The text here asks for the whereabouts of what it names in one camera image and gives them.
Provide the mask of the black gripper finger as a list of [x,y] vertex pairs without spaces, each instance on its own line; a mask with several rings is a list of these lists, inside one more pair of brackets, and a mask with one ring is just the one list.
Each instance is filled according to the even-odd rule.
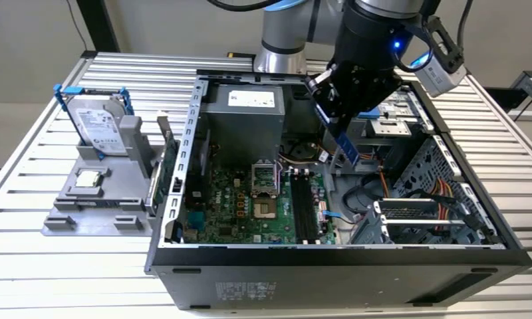
[[342,134],[347,131],[351,118],[347,117],[343,98],[333,81],[333,71],[309,76],[306,78],[306,87],[313,98],[317,101],[318,113],[331,134]]

